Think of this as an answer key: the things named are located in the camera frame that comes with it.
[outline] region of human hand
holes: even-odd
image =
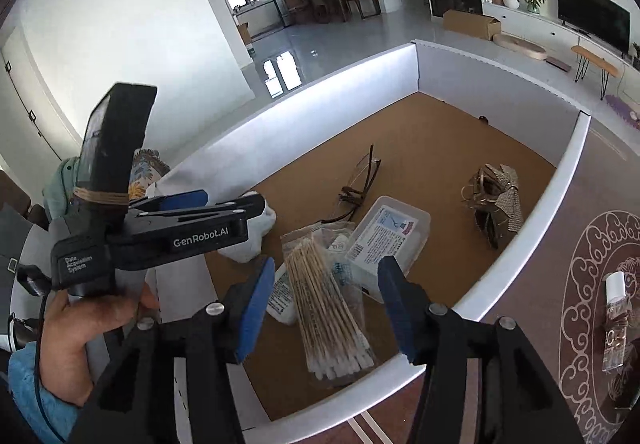
[[[140,304],[159,308],[146,283]],[[42,385],[60,400],[84,405],[94,388],[84,345],[104,332],[126,325],[136,315],[136,308],[136,302],[124,296],[83,298],[69,304],[66,290],[59,291],[44,318],[40,343]]]

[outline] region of metal bolt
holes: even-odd
[[[500,326],[503,329],[513,330],[516,328],[516,322],[513,318],[509,318],[508,316],[503,316],[500,318]]]
[[[149,317],[142,318],[138,322],[138,329],[139,330],[149,330],[151,327],[153,327],[154,323],[155,322],[154,322],[153,318],[149,318]]]
[[[436,316],[444,316],[447,313],[447,307],[442,303],[432,303],[429,305],[429,312]]]
[[[225,311],[225,306],[222,303],[209,303],[205,309],[209,316],[220,316]]]

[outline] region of barcode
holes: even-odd
[[[354,246],[351,247],[351,250],[349,251],[347,258],[349,260],[355,260],[358,257],[358,255],[362,252],[363,249],[364,247],[362,247],[360,244],[354,244]]]

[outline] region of flower pot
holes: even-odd
[[[520,7],[519,0],[502,0],[505,7],[509,7],[510,9],[517,9]]]

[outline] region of blue sleeve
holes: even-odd
[[[33,382],[35,353],[36,343],[28,343],[22,350],[11,355],[8,374],[9,388],[20,413],[38,438],[44,444],[60,444],[58,438],[47,426],[36,401]],[[79,408],[59,400],[42,386],[40,386],[40,397],[49,422],[60,433],[60,436],[67,439],[76,418],[78,418]]]

